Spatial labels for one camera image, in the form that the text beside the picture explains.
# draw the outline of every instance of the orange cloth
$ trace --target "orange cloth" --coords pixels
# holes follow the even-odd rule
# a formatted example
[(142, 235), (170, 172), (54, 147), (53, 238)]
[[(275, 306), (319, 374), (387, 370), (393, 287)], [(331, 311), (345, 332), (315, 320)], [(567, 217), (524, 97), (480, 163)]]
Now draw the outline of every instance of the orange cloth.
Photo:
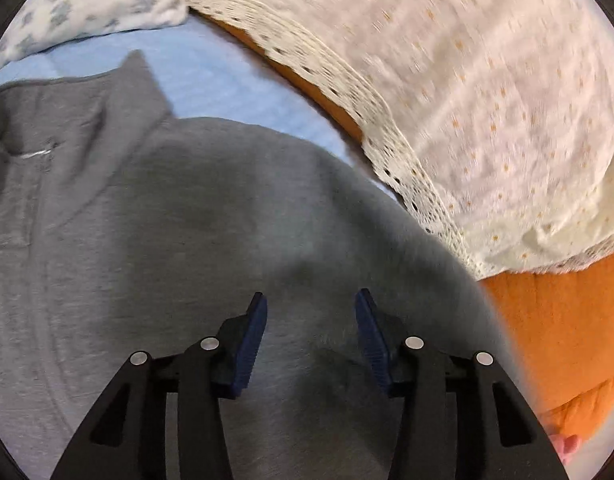
[[(211, 21), (264, 57), (245, 31)], [(362, 142), (358, 124), (317, 86), (265, 59)], [(614, 404), (614, 255), (581, 272), (504, 273), (482, 283), (519, 346), (543, 419), (590, 436)]]
[(544, 413), (542, 423), (553, 433), (590, 438), (614, 408), (614, 377)]

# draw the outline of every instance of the light blue sheet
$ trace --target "light blue sheet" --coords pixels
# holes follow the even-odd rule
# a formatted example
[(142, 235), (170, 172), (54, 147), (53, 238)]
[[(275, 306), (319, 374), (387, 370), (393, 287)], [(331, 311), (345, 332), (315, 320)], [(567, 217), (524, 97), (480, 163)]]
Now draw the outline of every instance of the light blue sheet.
[(362, 150), (316, 104), (228, 33), (197, 16), (179, 27), (69, 41), (9, 63), (0, 70), (0, 85), (107, 72), (132, 50), (143, 51), (177, 117), (220, 117), (310, 140), (375, 182)]

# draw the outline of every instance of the white patterned pillow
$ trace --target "white patterned pillow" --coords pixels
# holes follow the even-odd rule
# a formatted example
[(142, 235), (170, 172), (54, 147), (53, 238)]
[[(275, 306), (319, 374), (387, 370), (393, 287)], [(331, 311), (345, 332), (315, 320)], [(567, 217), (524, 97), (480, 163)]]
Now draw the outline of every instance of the white patterned pillow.
[(27, 0), (0, 39), (0, 68), (74, 38), (179, 25), (186, 14), (185, 0)]

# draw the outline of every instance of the white eyelet fabric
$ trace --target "white eyelet fabric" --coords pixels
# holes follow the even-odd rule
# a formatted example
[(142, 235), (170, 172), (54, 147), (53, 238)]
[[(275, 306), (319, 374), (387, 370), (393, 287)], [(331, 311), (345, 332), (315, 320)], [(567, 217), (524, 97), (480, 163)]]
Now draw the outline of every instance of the white eyelet fabric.
[(593, 0), (188, 0), (318, 86), (474, 277), (614, 252), (614, 30)]

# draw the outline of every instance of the gray fabric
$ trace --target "gray fabric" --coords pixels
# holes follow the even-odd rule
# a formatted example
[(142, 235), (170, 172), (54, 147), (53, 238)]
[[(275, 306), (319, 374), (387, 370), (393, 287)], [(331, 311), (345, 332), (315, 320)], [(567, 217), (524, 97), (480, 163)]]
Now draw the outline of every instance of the gray fabric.
[(183, 351), (257, 290), (252, 381), (222, 403), (235, 477), (385, 479), (401, 405), (357, 349), (363, 286), (412, 335), (517, 379), (465, 270), (324, 150), (177, 120), (139, 54), (0, 88), (0, 435), (33, 480), (129, 354)]

